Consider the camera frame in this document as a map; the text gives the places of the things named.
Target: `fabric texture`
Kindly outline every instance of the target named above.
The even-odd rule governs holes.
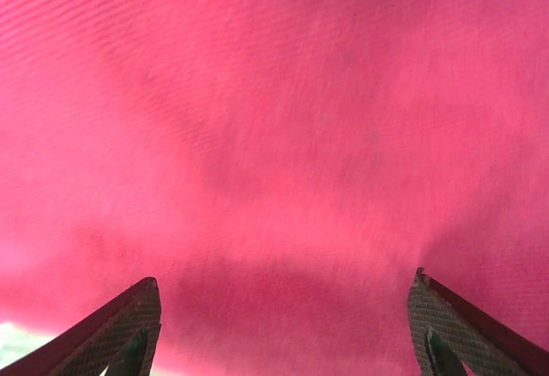
[[[156,363],[419,374],[416,268],[549,349],[549,0],[0,0],[0,319],[144,276]]]

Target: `pink fabric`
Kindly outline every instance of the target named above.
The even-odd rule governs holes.
[[[144,276],[157,363],[409,375],[419,265],[549,349],[549,0],[0,0],[0,318]]]

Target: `pink cloth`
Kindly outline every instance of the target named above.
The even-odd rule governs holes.
[[[157,363],[419,374],[426,273],[549,349],[549,0],[0,0],[0,318],[144,276]]]

